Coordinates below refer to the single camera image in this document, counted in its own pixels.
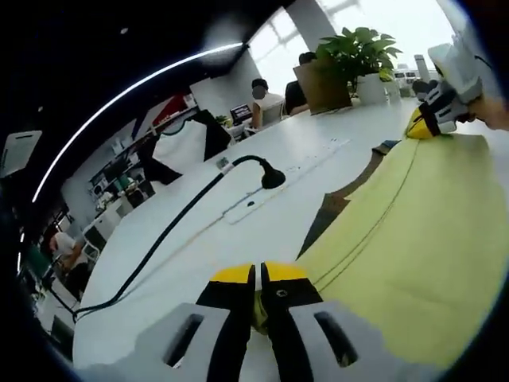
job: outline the computer monitor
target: computer monitor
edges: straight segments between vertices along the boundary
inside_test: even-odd
[[[253,113],[251,113],[251,109],[247,105],[240,105],[237,107],[234,107],[230,110],[231,118],[233,119],[233,124],[238,125],[242,121],[245,121],[246,119],[249,119],[253,116]]]

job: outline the ceiling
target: ceiling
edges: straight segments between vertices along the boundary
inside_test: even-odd
[[[31,200],[60,149],[111,98],[159,68],[203,49],[249,41],[273,12],[291,2],[211,0],[145,8],[135,3],[120,10],[14,11],[12,19],[22,22],[17,24],[19,30],[6,31],[12,37],[8,48],[12,52],[7,86],[2,87],[7,101],[2,105],[0,138],[3,143],[13,131],[43,131],[27,168],[14,177],[17,199]],[[198,80],[224,74],[240,53],[224,54],[214,65],[182,65],[120,99],[73,143],[40,199],[55,197],[64,179],[137,115]]]

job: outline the window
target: window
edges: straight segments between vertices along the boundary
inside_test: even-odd
[[[285,95],[286,85],[297,78],[293,68],[299,65],[299,55],[309,48],[291,17],[280,9],[255,34],[250,53],[270,92]]]
[[[433,64],[428,48],[451,41],[453,29],[436,0],[316,0],[334,30],[354,30],[358,26],[390,34],[403,51],[396,64],[417,68],[414,55],[422,54],[429,69]]]

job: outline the office chair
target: office chair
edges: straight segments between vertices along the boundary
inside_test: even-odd
[[[280,103],[276,103],[275,105],[268,107],[265,110],[262,110],[262,115],[260,117],[261,126],[258,128],[255,127],[246,127],[244,131],[246,134],[252,135],[256,134],[262,130],[265,130],[267,127],[271,127],[272,125],[280,122],[283,119],[283,110],[285,108],[285,101]]]

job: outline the yellow cloth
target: yellow cloth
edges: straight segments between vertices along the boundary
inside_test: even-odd
[[[450,366],[507,272],[509,224],[483,137],[407,139],[297,261],[407,361]]]

